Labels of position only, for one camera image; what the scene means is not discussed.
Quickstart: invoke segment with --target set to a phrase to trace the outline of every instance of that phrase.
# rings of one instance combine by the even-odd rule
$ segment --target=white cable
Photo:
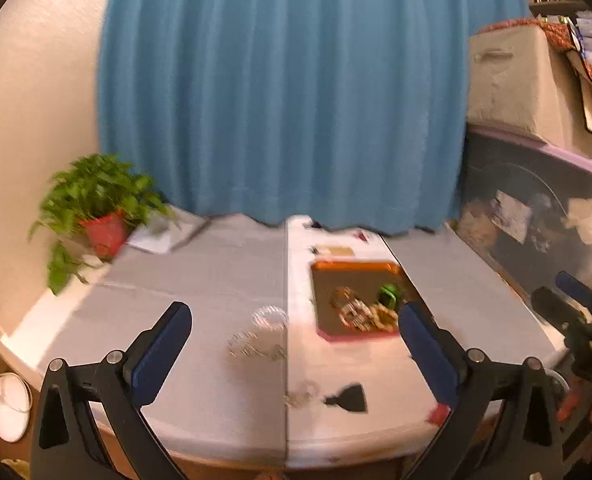
[[[21,381],[23,381],[23,384],[25,385],[25,388],[27,390],[27,394],[29,395],[29,406],[27,407],[26,410],[19,410],[17,407],[11,406],[10,404],[8,404],[1,395],[0,395],[0,402],[3,403],[4,405],[6,405],[10,410],[14,410],[15,412],[29,413],[29,411],[31,411],[32,405],[34,403],[34,396],[32,395],[32,389],[29,387],[29,384],[27,384],[27,382],[21,376],[19,376],[18,374],[15,374],[13,372],[4,372],[4,373],[0,374],[0,377],[5,376],[5,375],[14,375],[14,376],[18,377]]]

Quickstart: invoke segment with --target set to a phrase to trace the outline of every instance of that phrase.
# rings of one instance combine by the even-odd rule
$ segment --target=tray
[[[398,336],[398,332],[355,332],[343,326],[337,311],[330,304],[333,291],[339,286],[351,287],[367,304],[377,300],[378,290],[385,283],[395,283],[403,292],[403,300],[424,303],[405,270],[395,262],[343,262],[320,260],[311,265],[317,332],[329,342],[361,341],[370,338]]]

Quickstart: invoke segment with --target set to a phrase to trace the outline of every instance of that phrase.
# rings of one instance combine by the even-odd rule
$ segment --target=wooden floor
[[[32,395],[34,397],[34,405],[30,418],[30,429],[15,444],[10,444],[0,438],[0,459],[12,458],[27,462],[30,461],[30,445],[39,393],[32,389]],[[116,437],[104,431],[102,432],[102,437],[115,468],[126,477],[137,480],[138,477],[122,452]],[[262,476],[260,472],[256,471],[211,467],[186,460],[178,461],[177,463],[189,480],[253,480],[256,478],[258,480],[265,480],[265,478],[273,480],[274,478],[280,478],[280,476],[274,477],[269,474]],[[286,475],[289,480],[396,480],[400,477],[401,465],[401,460],[388,460],[348,468],[291,471],[287,472]]]

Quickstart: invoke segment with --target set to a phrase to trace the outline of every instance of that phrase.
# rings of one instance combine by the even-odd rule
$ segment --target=flower pot
[[[127,240],[127,226],[122,211],[115,211],[93,220],[81,220],[80,225],[85,228],[96,256],[102,260],[116,256]]]

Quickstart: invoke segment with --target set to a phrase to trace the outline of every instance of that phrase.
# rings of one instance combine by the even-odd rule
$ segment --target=metal bolt
[[[482,350],[477,349],[477,348],[472,348],[470,350],[467,350],[466,355],[474,363],[481,363],[482,361],[484,361],[484,358],[485,358],[484,352]]]
[[[542,363],[540,362],[540,359],[527,357],[527,366],[532,370],[540,370],[540,368],[542,368]]]
[[[112,350],[107,354],[107,362],[110,365],[115,365],[119,363],[122,359],[122,352],[120,350]]]
[[[61,368],[62,368],[62,359],[54,359],[54,361],[52,361],[50,363],[50,370],[52,372],[57,372]]]

